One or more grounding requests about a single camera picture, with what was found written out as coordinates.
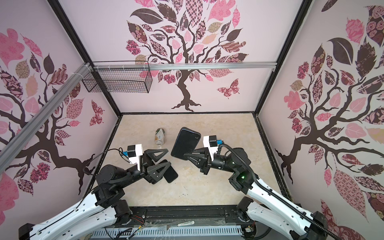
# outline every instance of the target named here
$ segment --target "pink wall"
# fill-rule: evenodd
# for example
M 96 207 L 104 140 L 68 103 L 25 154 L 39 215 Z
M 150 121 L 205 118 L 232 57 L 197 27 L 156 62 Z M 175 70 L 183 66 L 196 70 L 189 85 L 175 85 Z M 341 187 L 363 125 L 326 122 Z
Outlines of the pink wall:
M 384 5 L 315 1 L 260 114 L 288 188 L 342 239 L 382 239 Z
M 0 22 L 2 149 L 83 61 L 44 0 L 4 2 Z M 90 180 L 83 166 L 104 149 L 116 119 L 101 93 L 82 83 L 71 92 L 0 177 L 2 238 L 82 197 Z
M 151 64 L 276 61 L 300 3 L 301 0 L 61 1 L 92 60 L 148 60 Z M 185 28 L 189 23 L 190 30 Z M 254 111 L 270 69 L 180 73 L 178 78 L 176 70 L 152 71 L 149 94 L 112 96 L 122 112 Z M 190 79 L 191 73 L 198 80 Z M 236 79 L 238 91 L 230 88 Z

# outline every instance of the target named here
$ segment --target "wire basket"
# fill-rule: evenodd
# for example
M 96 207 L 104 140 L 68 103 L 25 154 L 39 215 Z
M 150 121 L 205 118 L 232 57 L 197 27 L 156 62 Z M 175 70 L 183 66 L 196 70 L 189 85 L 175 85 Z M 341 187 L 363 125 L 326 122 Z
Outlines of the wire basket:
M 147 61 L 133 61 L 132 65 L 96 66 L 83 78 L 88 92 L 101 92 L 97 80 L 102 80 L 108 92 L 149 93 L 152 76 Z

